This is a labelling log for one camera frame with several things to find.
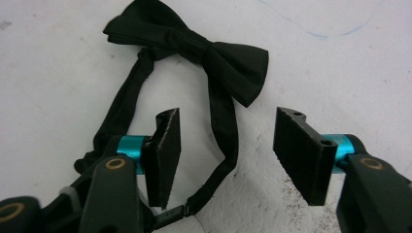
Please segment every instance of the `black fabric strap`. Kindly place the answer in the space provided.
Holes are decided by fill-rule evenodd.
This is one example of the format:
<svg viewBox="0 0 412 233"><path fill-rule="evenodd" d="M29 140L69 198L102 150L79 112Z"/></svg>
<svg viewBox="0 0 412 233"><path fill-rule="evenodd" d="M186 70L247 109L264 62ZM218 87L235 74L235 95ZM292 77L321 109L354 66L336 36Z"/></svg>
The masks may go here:
<svg viewBox="0 0 412 233"><path fill-rule="evenodd" d="M153 71L155 61L173 53L175 52L170 50L155 49L142 49L139 52L136 64L120 88L109 113L94 137L94 151L88 152L85 158L76 161L77 172L84 172L102 156L108 141L113 136L127 134L143 82ZM207 182L188 199L185 216L195 215L206 205L237 162L239 140L233 101L230 94L219 82L214 81L212 76L209 76L209 100L212 130L225 159ZM151 218L147 210L145 216Z"/></svg>

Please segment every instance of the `bow tie knot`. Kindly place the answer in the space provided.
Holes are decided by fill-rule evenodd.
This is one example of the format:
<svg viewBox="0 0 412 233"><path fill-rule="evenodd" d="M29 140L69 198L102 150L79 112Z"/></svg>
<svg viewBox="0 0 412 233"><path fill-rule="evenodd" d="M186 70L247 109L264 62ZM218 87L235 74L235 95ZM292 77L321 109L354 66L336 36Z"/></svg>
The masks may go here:
<svg viewBox="0 0 412 233"><path fill-rule="evenodd" d="M191 30L185 37L185 42L180 44L179 54L193 63L203 64L203 57L213 43Z"/></svg>

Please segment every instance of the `black bow tie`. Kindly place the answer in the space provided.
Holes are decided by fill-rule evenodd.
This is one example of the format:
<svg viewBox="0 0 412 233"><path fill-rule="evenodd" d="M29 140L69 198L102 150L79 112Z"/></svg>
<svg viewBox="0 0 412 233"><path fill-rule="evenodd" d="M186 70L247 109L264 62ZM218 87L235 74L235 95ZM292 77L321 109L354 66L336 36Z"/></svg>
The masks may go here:
<svg viewBox="0 0 412 233"><path fill-rule="evenodd" d="M245 107L254 102L264 84L267 50L212 43L191 31L172 9L157 0L134 1L109 22L104 33L116 44L172 50L202 64L208 77L219 81Z"/></svg>
<svg viewBox="0 0 412 233"><path fill-rule="evenodd" d="M101 156L110 138L127 133L140 88L152 72L154 62L179 53L202 64L208 75L212 130L225 157L206 183L188 199L185 216L195 215L236 167L239 139L232 97L245 107L258 97L266 76L268 52L209 42L188 29L175 12L157 0L134 1L109 22L104 33L109 35L110 42L149 49L139 53L139 60L94 137L94 151L76 162L76 170L82 173ZM145 217L153 217L149 209L145 210Z"/></svg>

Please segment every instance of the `teal metal joint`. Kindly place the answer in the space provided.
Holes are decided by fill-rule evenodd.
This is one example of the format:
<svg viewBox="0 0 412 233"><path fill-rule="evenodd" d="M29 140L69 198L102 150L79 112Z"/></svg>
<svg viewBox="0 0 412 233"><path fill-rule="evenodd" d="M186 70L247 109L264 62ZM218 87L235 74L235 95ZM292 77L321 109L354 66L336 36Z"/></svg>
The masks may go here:
<svg viewBox="0 0 412 233"><path fill-rule="evenodd" d="M322 136L324 136L325 139L331 140L338 145L332 173L344 173L344 171L340 168L341 166L339 165L345 163L347 156L355 153L354 145L352 144L351 140L349 140L349 138L344 134L324 134Z"/></svg>
<svg viewBox="0 0 412 233"><path fill-rule="evenodd" d="M118 145L118 153L124 153L136 163L136 174L145 174L142 167L142 145L145 136L123 136Z"/></svg>

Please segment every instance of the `white table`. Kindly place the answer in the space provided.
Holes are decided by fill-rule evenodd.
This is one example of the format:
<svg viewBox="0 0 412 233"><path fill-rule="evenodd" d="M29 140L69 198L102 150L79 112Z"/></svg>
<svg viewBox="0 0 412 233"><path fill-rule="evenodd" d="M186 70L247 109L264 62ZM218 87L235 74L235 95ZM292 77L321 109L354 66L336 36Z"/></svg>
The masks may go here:
<svg viewBox="0 0 412 233"><path fill-rule="evenodd" d="M129 1L4 0L0 8L0 199L43 206L79 175L76 159L136 61L138 48L106 41L106 23ZM236 171L210 203L158 232L339 232L335 208L310 208L272 150L276 107L322 133L352 133L412 179L412 2L229 0L166 3L211 41L269 50L265 86L236 103ZM170 207L186 202L223 156L211 136L206 75L179 55L156 63L130 134L152 135L155 115L181 109L182 144ZM144 193L144 179L139 178Z"/></svg>

